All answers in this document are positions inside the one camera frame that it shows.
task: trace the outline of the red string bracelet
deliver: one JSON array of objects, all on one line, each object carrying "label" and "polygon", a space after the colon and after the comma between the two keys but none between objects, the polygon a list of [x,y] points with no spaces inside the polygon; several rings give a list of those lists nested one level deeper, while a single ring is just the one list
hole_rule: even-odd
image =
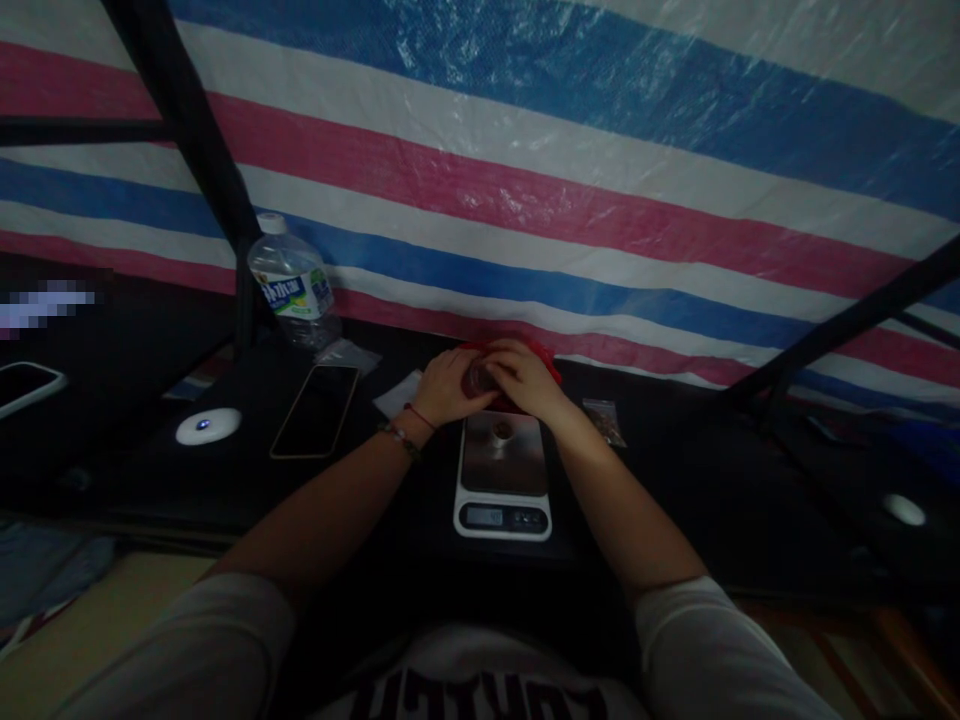
[{"label": "red string bracelet", "polygon": [[434,432],[437,431],[436,425],[434,425],[432,422],[430,422],[429,420],[427,420],[423,415],[421,415],[419,412],[417,412],[417,409],[416,409],[411,403],[407,403],[406,405],[404,405],[404,406],[403,406],[403,409],[404,409],[404,410],[409,410],[409,411],[412,412],[414,415],[416,415],[418,418],[420,418],[421,420],[423,420],[427,425],[430,426],[430,429],[433,430]]}]

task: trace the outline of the white round device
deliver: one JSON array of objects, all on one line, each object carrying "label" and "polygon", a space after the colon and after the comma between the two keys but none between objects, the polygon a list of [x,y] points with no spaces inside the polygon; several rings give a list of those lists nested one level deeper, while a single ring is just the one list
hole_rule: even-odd
[{"label": "white round device", "polygon": [[927,521],[927,514],[923,508],[903,495],[884,495],[883,507],[905,525],[920,527]]},{"label": "white round device", "polygon": [[239,410],[216,408],[191,415],[177,428],[177,442],[181,445],[206,445],[233,435],[240,427]]}]

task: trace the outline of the red container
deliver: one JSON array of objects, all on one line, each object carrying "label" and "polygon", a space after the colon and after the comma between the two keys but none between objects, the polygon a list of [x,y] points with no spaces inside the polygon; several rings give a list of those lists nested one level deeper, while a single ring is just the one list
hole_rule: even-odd
[{"label": "red container", "polygon": [[[463,393],[469,398],[477,397],[478,395],[483,395],[484,393],[490,392],[491,390],[499,390],[500,386],[497,385],[497,381],[493,379],[493,376],[487,371],[485,367],[486,356],[495,353],[499,348],[489,347],[490,342],[485,343],[464,343],[460,347],[466,350],[479,350],[483,354],[478,357],[470,367],[467,369],[467,372],[463,375],[463,382],[461,387],[463,388]],[[520,340],[524,345],[533,350],[538,358],[543,361],[543,364],[547,366],[547,370],[550,371],[550,374],[553,376],[553,379],[557,381],[557,385],[560,384],[562,378],[560,373],[557,372],[557,369],[553,366],[553,352],[545,348],[543,345],[538,343],[536,340]],[[512,412],[519,413],[521,415],[526,415],[523,410],[518,408],[513,401],[507,397],[506,393],[503,393],[490,403],[490,410],[496,410],[498,412]]]}]

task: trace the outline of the digital scale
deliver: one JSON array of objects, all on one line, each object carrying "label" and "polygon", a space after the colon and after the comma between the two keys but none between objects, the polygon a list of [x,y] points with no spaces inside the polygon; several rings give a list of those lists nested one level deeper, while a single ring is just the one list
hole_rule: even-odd
[{"label": "digital scale", "polygon": [[543,542],[553,531],[540,423],[484,411],[463,424],[453,526],[463,537]]}]

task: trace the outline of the striped tarp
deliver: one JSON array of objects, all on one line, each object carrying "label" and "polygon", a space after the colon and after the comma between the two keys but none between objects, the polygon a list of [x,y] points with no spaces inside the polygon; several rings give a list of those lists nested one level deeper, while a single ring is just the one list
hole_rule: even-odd
[{"label": "striped tarp", "polygon": [[[711,388],[960,225],[953,0],[171,0],[258,210],[347,316]],[[6,0],[0,112],[156,117],[96,0]],[[0,249],[231,292],[162,145],[0,151]],[[913,311],[960,330],[960,288]],[[800,396],[960,420],[884,323]]]}]

